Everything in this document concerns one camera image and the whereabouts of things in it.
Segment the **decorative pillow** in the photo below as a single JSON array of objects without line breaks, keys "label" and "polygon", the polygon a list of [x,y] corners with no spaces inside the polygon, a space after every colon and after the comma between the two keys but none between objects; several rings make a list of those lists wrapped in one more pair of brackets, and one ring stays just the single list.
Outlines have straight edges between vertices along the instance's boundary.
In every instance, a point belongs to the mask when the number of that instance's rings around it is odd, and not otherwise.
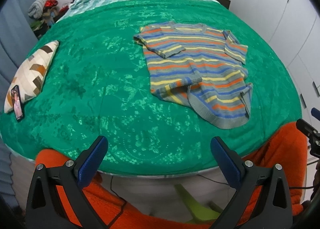
[{"label": "decorative pillow", "polygon": [[58,45],[58,41],[49,42],[22,62],[8,89],[4,101],[5,113],[13,110],[11,89],[15,85],[19,86],[22,104],[40,94]]}]

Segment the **green blanket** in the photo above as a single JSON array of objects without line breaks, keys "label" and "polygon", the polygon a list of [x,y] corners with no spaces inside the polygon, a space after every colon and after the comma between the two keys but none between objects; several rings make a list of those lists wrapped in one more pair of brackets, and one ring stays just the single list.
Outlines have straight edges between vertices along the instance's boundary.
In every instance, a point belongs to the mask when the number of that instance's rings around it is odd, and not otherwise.
[{"label": "green blanket", "polygon": [[[246,125],[221,130],[191,108],[150,93],[139,27],[154,22],[204,23],[231,30],[249,46],[246,82],[254,84]],[[100,170],[121,175],[169,175],[216,166],[210,140],[220,136],[241,156],[258,149],[283,124],[301,117],[299,98],[284,65],[268,44],[223,6],[197,0],[130,0],[55,24],[36,49],[60,46],[42,93],[25,105],[25,118],[2,114],[3,141],[34,159],[53,148],[75,159],[98,135],[109,150]]]}]

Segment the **pile of clothes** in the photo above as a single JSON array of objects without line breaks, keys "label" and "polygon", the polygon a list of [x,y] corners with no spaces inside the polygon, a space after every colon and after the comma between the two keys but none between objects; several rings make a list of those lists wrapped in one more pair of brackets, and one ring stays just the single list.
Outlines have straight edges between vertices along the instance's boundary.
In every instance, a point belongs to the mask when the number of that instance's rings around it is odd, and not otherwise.
[{"label": "pile of clothes", "polygon": [[36,0],[28,10],[29,17],[38,19],[30,24],[34,34],[39,39],[46,31],[60,19],[67,11],[68,5],[59,10],[57,0]]},{"label": "pile of clothes", "polygon": [[32,5],[30,6],[29,10],[28,10],[28,15],[31,18],[35,18],[35,19],[40,19],[42,17],[42,14],[44,13],[44,9],[45,9],[45,4],[47,3],[47,1],[56,1],[55,3],[52,3],[52,5],[55,4],[55,7],[58,5],[58,1],[57,0],[36,0],[32,3]]}]

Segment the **shirt sleeve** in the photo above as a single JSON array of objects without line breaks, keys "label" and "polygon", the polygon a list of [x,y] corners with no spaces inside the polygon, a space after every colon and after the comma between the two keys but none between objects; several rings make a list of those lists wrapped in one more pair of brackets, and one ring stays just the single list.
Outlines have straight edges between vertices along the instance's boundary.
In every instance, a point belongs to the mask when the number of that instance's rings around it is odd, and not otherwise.
[{"label": "shirt sleeve", "polygon": [[149,51],[165,59],[185,50],[182,45],[170,38],[170,35],[168,35],[170,31],[170,28],[166,28],[164,31],[161,27],[151,29],[146,26],[133,39],[136,43],[146,46]]},{"label": "shirt sleeve", "polygon": [[230,31],[223,31],[223,35],[226,38],[224,47],[225,54],[245,64],[248,46],[240,44],[238,39]]}]

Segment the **pillow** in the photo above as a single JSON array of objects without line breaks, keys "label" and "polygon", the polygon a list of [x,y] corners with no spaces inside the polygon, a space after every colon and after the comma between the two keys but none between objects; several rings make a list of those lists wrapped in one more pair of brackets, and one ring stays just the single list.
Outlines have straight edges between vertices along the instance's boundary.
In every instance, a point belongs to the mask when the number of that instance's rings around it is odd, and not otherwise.
[{"label": "pillow", "polygon": [[8,89],[4,101],[5,113],[13,110],[11,89],[15,85],[19,86],[22,104],[40,94],[58,45],[58,41],[49,42],[22,62]]}]

